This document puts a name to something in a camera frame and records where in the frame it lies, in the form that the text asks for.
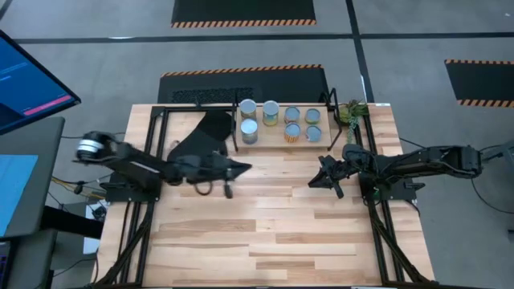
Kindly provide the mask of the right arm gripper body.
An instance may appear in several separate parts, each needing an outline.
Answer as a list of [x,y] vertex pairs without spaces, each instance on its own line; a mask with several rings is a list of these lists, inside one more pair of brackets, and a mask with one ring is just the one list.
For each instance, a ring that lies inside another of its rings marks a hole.
[[337,161],[332,156],[319,157],[320,170],[326,172],[333,182],[349,178],[356,173],[356,169],[347,161]]

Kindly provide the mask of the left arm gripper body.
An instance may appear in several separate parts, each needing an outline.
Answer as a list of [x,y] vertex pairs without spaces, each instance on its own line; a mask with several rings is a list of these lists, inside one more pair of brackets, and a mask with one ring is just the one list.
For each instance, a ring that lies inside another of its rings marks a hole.
[[217,153],[206,156],[187,155],[176,159],[176,167],[188,183],[217,181],[226,176],[227,159]]

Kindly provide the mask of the tall peas label can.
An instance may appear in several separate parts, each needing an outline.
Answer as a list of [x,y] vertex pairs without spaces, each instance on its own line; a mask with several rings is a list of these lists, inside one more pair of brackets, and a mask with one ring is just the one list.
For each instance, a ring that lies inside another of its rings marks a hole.
[[253,119],[245,119],[240,124],[243,143],[252,145],[258,140],[258,123]]

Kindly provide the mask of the short orange striped label can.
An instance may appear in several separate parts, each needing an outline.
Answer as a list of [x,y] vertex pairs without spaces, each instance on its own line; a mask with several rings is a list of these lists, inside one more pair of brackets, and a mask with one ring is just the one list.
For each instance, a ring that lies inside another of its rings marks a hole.
[[288,123],[284,129],[284,139],[287,143],[295,143],[299,140],[301,127],[296,122]]

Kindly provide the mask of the tall beige blue label can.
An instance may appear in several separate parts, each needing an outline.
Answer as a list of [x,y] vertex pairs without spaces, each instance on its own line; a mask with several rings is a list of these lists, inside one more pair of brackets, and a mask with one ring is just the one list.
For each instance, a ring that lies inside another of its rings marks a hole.
[[245,119],[256,120],[256,102],[252,99],[242,100],[239,104],[240,115]]

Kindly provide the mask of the black cloth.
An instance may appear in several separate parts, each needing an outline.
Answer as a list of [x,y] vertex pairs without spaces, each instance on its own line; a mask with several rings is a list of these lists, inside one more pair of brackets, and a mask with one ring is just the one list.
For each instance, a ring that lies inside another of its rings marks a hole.
[[192,133],[170,151],[167,161],[188,155],[205,156],[213,152],[227,156],[226,139],[231,133],[231,121],[231,116],[226,112],[206,112]]

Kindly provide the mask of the green trailing succulent plant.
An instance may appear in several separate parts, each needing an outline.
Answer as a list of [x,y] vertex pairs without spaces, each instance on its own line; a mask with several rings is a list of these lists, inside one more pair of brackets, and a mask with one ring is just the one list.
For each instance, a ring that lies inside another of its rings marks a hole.
[[359,100],[350,100],[339,107],[339,121],[348,128],[347,141],[353,142],[360,118],[369,115],[368,105]]

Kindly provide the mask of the black mat hazard stripe edge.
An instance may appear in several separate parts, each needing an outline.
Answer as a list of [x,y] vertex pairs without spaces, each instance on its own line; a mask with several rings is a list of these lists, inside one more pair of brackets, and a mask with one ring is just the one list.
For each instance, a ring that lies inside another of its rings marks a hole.
[[320,64],[174,71],[161,75],[160,104],[318,103],[329,96]]
[[175,0],[172,28],[315,26],[313,0]]
[[514,108],[514,61],[446,59],[444,64],[459,105]]

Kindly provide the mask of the white box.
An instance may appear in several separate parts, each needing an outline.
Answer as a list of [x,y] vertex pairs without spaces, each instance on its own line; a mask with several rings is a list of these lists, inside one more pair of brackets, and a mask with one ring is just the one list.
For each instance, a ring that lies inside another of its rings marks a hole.
[[[109,204],[105,200],[98,201],[93,204],[87,204],[85,210],[85,218],[104,222],[107,215]],[[84,238],[83,254],[96,253],[100,246],[100,240],[95,238]]]

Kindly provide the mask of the black desk leg beam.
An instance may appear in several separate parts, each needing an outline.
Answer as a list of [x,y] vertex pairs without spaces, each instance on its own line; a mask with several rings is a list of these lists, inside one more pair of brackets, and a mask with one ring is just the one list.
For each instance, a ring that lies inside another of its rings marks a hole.
[[40,222],[41,230],[57,230],[94,239],[101,238],[103,228],[103,222],[50,206],[44,207]]

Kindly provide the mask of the light blue laptop screen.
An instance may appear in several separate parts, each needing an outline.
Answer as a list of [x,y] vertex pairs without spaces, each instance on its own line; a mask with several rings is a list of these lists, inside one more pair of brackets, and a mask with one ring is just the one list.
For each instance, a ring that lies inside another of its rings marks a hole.
[[0,155],[0,238],[6,236],[37,160],[37,155]]

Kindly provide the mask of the large blue screen monitor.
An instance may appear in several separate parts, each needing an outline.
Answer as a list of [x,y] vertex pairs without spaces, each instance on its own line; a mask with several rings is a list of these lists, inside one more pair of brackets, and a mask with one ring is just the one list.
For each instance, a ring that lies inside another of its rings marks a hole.
[[0,30],[0,136],[80,103],[69,87]]

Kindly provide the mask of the wooden shelf with black frame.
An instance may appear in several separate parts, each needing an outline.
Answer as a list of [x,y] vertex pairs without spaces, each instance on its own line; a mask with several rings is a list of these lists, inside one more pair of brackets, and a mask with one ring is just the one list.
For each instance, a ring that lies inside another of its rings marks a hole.
[[[232,138],[234,145],[237,149],[239,148],[261,148],[261,149],[277,149],[277,148],[325,148],[331,150],[337,142],[338,137],[331,136],[331,130],[329,127],[328,113],[334,112],[334,121],[339,124],[338,120],[339,107],[337,99],[337,91],[332,89],[329,94],[323,92],[320,95],[319,103],[278,103],[279,115],[278,123],[274,126],[266,126],[263,123],[263,104],[256,103],[256,122],[258,123],[258,140],[254,144],[245,144],[242,140],[242,133],[240,130],[240,124],[244,119],[240,115],[239,104],[236,104],[233,109],[233,117],[235,122],[235,128],[232,132]],[[300,138],[295,143],[287,143],[284,139],[284,129],[287,125],[284,122],[284,111],[289,106],[296,106],[300,110],[300,118],[296,122],[301,127]],[[320,121],[318,124],[308,124],[304,120],[305,112],[309,108],[316,108],[320,111]],[[306,138],[306,128],[310,125],[315,125],[322,131],[322,136],[319,142],[309,142]]]

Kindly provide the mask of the black aluminium rig frame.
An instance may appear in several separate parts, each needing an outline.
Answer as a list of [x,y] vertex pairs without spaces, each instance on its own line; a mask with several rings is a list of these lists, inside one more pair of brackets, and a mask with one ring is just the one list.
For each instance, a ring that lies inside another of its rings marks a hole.
[[[150,133],[150,149],[157,153],[163,132],[164,158],[173,141],[188,136],[205,114],[192,104],[133,105],[125,141],[145,147],[153,111],[161,114]],[[377,286],[384,279],[381,272],[389,281],[412,281],[406,269],[397,277],[399,261],[385,241],[382,251],[375,248],[356,175],[341,181],[342,199],[334,189],[308,188],[319,170],[317,157],[341,157],[346,141],[344,129],[330,151],[237,144],[236,152],[229,138],[230,156],[253,166],[231,185],[234,197],[224,197],[222,182],[206,197],[190,185],[164,185],[149,237],[134,249],[116,289]],[[417,211],[405,201],[388,203],[398,245],[419,273],[433,280]]]

